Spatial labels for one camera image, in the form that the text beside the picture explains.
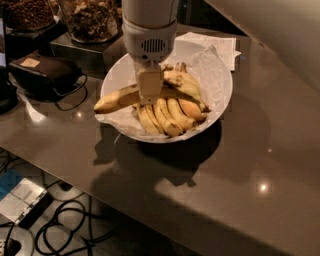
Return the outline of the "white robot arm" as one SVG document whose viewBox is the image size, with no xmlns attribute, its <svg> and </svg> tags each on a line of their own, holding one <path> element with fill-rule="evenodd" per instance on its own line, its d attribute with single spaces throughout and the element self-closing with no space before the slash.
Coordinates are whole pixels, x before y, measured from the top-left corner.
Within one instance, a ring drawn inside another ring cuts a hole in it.
<svg viewBox="0 0 320 256">
<path fill-rule="evenodd" d="M 179 2 L 122 0 L 124 44 L 136 62 L 161 62 L 170 55 Z M 186 20 L 215 29 L 233 24 L 320 89 L 320 0 L 191 0 Z"/>
</svg>

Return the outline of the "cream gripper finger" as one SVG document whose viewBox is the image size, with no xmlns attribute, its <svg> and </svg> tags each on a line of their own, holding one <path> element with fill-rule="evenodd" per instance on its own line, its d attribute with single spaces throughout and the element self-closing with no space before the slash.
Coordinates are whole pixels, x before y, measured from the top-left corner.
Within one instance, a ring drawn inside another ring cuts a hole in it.
<svg viewBox="0 0 320 256">
<path fill-rule="evenodd" d="M 134 63 L 135 76 L 142 105 L 153 105 L 160 97 L 164 74 L 158 62 Z"/>
</svg>

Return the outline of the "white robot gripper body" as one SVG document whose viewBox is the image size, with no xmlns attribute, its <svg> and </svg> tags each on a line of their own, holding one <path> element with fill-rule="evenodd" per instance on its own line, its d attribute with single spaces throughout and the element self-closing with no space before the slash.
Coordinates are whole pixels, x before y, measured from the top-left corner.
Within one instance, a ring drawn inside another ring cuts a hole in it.
<svg viewBox="0 0 320 256">
<path fill-rule="evenodd" d="M 160 28 L 144 28 L 123 19 L 122 30 L 125 48 L 136 62 L 162 62 L 172 53 L 177 23 Z"/>
</svg>

